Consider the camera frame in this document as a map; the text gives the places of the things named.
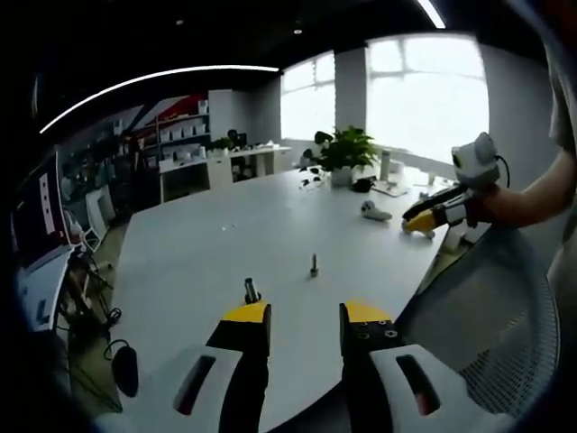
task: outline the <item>screw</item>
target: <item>screw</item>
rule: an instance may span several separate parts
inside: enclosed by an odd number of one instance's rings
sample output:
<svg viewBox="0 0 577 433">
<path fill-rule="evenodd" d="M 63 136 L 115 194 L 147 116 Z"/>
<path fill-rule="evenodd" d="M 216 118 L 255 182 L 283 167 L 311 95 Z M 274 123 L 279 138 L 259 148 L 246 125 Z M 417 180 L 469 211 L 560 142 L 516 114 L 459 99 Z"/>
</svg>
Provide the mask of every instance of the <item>screw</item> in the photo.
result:
<svg viewBox="0 0 577 433">
<path fill-rule="evenodd" d="M 316 254 L 313 254 L 313 267 L 310 268 L 310 276 L 316 277 L 318 275 L 318 268 L 316 267 Z"/>
<path fill-rule="evenodd" d="M 244 280 L 244 288 L 246 289 L 246 296 L 244 298 L 247 304 L 253 304 L 259 300 L 259 293 L 252 284 L 252 278 Z"/>
</svg>

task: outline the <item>white bottle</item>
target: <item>white bottle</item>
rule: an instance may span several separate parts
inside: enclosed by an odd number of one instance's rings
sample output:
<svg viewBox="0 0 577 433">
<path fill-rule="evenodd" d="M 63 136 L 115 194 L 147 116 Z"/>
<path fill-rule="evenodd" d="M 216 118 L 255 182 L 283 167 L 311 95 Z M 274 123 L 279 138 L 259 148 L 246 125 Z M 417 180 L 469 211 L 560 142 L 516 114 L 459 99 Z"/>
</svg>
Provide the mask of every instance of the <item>white bottle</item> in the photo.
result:
<svg viewBox="0 0 577 433">
<path fill-rule="evenodd" d="M 390 165 L 390 151 L 387 149 L 382 150 L 380 155 L 380 177 L 379 180 L 387 181 L 389 180 L 389 165 Z"/>
</svg>

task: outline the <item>shelf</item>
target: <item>shelf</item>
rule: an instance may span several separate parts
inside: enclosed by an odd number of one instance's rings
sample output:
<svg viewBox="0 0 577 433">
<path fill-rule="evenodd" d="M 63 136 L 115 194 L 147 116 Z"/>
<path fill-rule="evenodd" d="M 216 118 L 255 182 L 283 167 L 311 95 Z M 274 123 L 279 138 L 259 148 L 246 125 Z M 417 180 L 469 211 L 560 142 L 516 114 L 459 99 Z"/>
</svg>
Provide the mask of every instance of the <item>shelf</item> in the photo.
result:
<svg viewBox="0 0 577 433">
<path fill-rule="evenodd" d="M 197 135 L 193 135 L 192 137 L 181 138 L 180 140 L 172 140 L 171 142 L 160 143 L 160 146 L 176 146 L 177 144 L 185 144 L 184 142 L 187 142 L 188 140 L 194 140 L 195 138 L 207 137 L 209 135 L 210 135 L 210 133 L 197 134 Z"/>
<path fill-rule="evenodd" d="M 190 119 L 197 119 L 199 117 L 205 117 L 205 116 L 209 116 L 208 113 L 203 114 L 203 115 L 187 115 L 184 117 L 174 117 L 172 119 L 168 119 L 168 120 L 162 120 L 158 123 L 159 126 L 163 125 L 163 124 L 175 124 L 176 122 L 183 122 L 185 120 L 190 120 Z M 143 131 L 145 129 L 150 129 L 150 128 L 154 128 L 156 126 L 156 123 L 154 124 L 147 124 L 143 127 L 140 127 L 138 129 L 135 129 L 134 132 L 138 132 L 138 131 Z"/>
<path fill-rule="evenodd" d="M 196 119 L 198 117 L 204 117 L 207 116 L 208 113 L 204 114 L 204 115 L 187 115 L 186 117 L 174 117 L 173 119 L 168 119 L 168 120 L 162 120 L 159 122 L 159 125 L 161 124 L 173 124 L 176 122 L 180 122 L 183 120 L 188 120 L 188 119 Z"/>
</svg>

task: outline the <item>ceiling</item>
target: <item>ceiling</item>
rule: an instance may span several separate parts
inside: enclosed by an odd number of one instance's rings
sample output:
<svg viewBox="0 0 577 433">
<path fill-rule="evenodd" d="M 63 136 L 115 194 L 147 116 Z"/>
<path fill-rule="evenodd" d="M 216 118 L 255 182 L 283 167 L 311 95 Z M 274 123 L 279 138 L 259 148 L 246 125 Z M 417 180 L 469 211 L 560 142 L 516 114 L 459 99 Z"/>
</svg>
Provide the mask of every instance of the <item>ceiling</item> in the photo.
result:
<svg viewBox="0 0 577 433">
<path fill-rule="evenodd" d="M 28 83 L 40 77 L 38 131 L 78 101 L 127 79 L 214 64 L 285 68 L 367 39 L 435 28 L 416 0 L 91 0 L 32 2 L 24 43 Z M 433 0 L 448 30 L 544 61 L 530 28 L 502 0 Z M 302 34 L 294 34 L 295 29 Z M 195 89 L 255 88 L 262 72 L 203 72 L 156 78 L 111 92 L 51 128 L 54 142 L 98 117 Z"/>
</svg>

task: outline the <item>white cabinet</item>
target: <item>white cabinet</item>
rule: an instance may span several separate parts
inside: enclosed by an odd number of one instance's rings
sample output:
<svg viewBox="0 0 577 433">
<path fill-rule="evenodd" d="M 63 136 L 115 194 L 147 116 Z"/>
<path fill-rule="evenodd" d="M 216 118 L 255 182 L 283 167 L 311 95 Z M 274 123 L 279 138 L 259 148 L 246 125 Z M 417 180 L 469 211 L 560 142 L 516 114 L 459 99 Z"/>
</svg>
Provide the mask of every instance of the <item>white cabinet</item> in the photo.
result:
<svg viewBox="0 0 577 433">
<path fill-rule="evenodd" d="M 108 185 L 95 189 L 86 195 L 88 222 L 102 240 L 108 231 L 108 221 L 114 218 L 114 207 L 110 199 Z"/>
<path fill-rule="evenodd" d="M 210 189 L 225 188 L 233 184 L 233 168 L 228 156 L 208 158 L 206 170 Z"/>
<path fill-rule="evenodd" d="M 274 173 L 281 173 L 283 171 L 292 170 L 292 151 L 290 149 L 283 149 L 274 152 Z"/>
</svg>

